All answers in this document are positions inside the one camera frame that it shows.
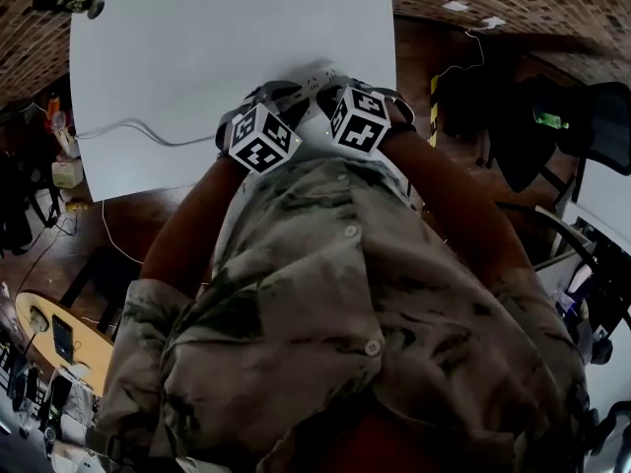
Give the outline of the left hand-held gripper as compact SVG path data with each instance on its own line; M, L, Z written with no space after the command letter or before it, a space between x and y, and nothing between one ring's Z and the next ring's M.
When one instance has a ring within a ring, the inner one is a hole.
M293 158L302 145L296 129L309 108L301 85L267 82L221 117L216 147L248 171L266 174Z

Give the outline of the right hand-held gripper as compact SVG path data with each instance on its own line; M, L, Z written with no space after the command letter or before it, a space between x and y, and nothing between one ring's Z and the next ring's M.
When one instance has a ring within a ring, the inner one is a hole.
M399 92L355 78L336 78L315 100L329 120L333 144L362 156L370 156L385 136L415 129L415 113Z

